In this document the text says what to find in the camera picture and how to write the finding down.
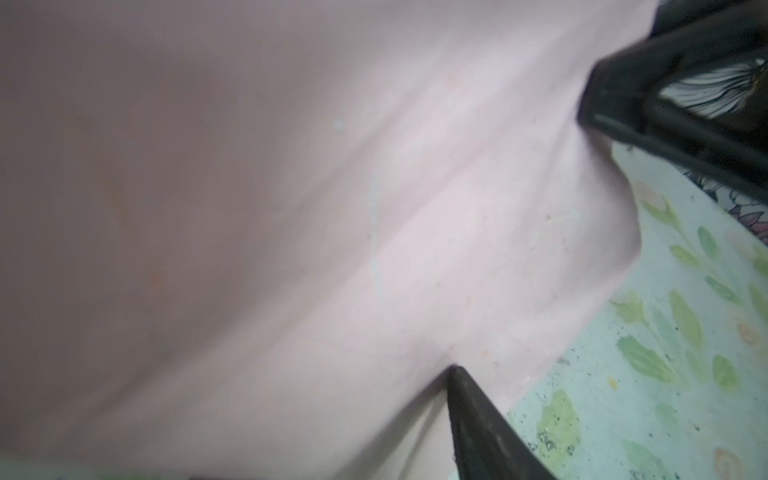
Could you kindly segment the purple wrapping paper sheet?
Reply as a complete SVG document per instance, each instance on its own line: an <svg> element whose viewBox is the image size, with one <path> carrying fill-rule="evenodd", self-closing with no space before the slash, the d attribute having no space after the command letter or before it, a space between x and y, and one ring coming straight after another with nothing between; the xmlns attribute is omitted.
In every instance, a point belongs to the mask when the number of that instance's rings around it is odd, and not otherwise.
<svg viewBox="0 0 768 480"><path fill-rule="evenodd" d="M1 452L442 479L640 252L576 121L653 1L5 1Z"/></svg>

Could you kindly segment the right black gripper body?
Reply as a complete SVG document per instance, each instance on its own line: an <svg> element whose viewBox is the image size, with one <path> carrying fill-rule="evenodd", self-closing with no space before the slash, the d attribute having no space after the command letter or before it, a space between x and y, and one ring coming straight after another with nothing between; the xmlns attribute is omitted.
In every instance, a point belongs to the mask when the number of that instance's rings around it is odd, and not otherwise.
<svg viewBox="0 0 768 480"><path fill-rule="evenodd" d="M766 2L660 2L647 39L596 63L578 121L766 201Z"/></svg>

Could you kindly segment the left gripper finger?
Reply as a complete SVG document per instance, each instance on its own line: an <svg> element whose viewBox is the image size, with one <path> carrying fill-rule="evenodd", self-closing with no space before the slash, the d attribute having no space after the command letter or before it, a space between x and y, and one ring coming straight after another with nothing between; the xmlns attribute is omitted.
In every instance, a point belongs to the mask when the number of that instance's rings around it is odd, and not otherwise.
<svg viewBox="0 0 768 480"><path fill-rule="evenodd" d="M459 479L554 480L465 368L448 368L446 392Z"/></svg>

